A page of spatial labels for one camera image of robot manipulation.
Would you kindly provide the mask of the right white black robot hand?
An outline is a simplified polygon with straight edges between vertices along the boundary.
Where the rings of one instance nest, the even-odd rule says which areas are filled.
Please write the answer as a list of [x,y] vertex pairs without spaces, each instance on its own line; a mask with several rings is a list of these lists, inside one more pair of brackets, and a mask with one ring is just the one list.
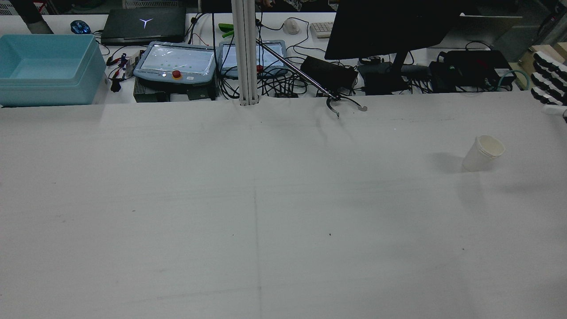
[[531,95],[543,104],[542,112],[567,121],[567,66],[544,52],[533,54]]

